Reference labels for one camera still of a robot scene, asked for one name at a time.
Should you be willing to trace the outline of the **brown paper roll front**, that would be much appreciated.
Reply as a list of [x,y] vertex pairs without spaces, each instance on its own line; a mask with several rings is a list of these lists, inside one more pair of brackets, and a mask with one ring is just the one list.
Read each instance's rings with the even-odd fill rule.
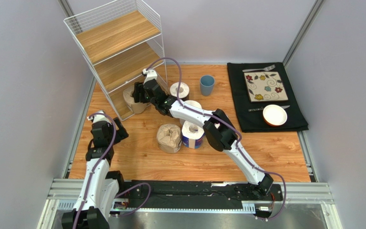
[[175,154],[182,144],[181,129],[175,124],[162,125],[157,131],[156,140],[163,152]]

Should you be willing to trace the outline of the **brown paper roll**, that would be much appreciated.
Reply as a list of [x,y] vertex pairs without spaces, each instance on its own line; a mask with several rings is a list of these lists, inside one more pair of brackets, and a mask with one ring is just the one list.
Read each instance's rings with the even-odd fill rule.
[[141,114],[146,107],[149,106],[149,103],[141,103],[138,102],[136,103],[134,101],[134,97],[133,97],[133,91],[134,91],[134,86],[130,86],[128,88],[126,88],[123,91],[123,98],[127,104],[127,107],[134,113],[134,114]]
[[181,129],[175,124],[162,125],[157,131],[156,140],[163,152],[175,154],[182,144]]

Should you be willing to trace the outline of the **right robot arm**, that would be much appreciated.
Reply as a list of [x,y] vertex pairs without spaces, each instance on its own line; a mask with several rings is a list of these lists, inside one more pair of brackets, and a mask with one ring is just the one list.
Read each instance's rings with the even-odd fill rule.
[[241,135],[221,109],[209,111],[194,107],[167,95],[155,79],[136,83],[132,96],[137,103],[151,103],[162,115],[183,119],[204,130],[209,145],[226,153],[240,168],[246,180],[254,185],[256,196],[270,194],[273,178],[262,170],[241,144]]

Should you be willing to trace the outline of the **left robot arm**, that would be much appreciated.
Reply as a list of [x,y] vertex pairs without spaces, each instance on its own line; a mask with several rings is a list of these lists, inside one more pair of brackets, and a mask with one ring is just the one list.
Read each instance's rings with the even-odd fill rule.
[[86,153],[86,174],[72,211],[61,218],[64,229],[108,229],[110,211],[116,194],[123,188],[120,171],[110,171],[113,146],[128,138],[119,118],[104,112],[88,117],[92,122],[92,140]]

